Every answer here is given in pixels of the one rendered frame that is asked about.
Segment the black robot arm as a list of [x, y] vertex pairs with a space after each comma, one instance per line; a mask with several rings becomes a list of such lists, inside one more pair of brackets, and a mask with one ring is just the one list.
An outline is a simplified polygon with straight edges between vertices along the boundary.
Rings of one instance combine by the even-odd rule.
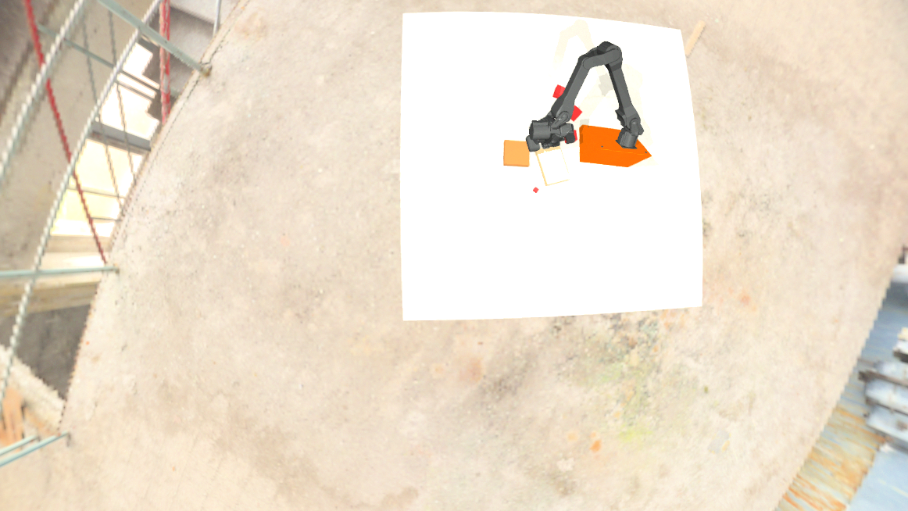
[[580, 92], [588, 72], [595, 66], [604, 66], [609, 70], [610, 80], [613, 83], [615, 95], [619, 103], [618, 110], [614, 110], [620, 125], [618, 139], [615, 140], [623, 149], [637, 149], [638, 136], [644, 133], [637, 109], [632, 105], [624, 82], [622, 51], [619, 46], [602, 41], [599, 46], [591, 48], [587, 54], [579, 56], [575, 70], [570, 75], [565, 90], [556, 101], [552, 103], [551, 110], [541, 120], [532, 120], [529, 124], [529, 138], [531, 140], [551, 139], [560, 141], [568, 134], [575, 134], [574, 125], [570, 119], [575, 110], [575, 98]]

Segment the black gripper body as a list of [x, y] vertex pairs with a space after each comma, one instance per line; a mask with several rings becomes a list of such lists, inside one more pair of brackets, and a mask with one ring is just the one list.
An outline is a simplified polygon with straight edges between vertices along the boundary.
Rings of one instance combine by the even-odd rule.
[[[536, 152], [536, 151], [542, 149], [542, 147], [547, 147], [547, 146], [550, 147], [550, 146], [557, 145], [557, 144], [560, 145], [561, 141], [567, 140], [566, 144], [573, 144], [576, 141], [575, 134], [568, 134], [567, 136], [565, 136], [565, 138], [563, 138], [560, 141], [554, 141], [551, 139], [551, 137], [550, 137], [550, 139], [531, 140], [528, 135], [528, 136], [526, 136], [525, 139], [527, 142], [528, 150], [530, 153], [532, 153], [532, 152]], [[542, 147], [540, 146], [540, 142], [542, 143]]]

